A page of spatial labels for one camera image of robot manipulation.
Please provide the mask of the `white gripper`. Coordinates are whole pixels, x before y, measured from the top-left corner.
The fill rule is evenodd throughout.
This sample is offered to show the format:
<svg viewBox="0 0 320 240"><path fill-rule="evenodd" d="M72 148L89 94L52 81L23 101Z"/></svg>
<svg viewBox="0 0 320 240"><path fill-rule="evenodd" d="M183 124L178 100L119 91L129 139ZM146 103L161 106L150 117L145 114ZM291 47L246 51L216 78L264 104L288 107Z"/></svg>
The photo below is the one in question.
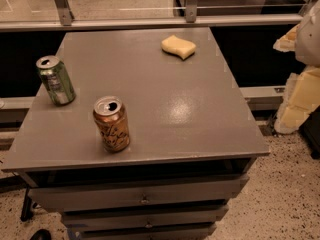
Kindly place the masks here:
<svg viewBox="0 0 320 240"><path fill-rule="evenodd" d="M300 25L276 40L273 48L280 52L295 50L296 59L309 65L301 74L290 74L276 114L274 129L280 134L291 134L320 106L320 0L304 15Z"/></svg>

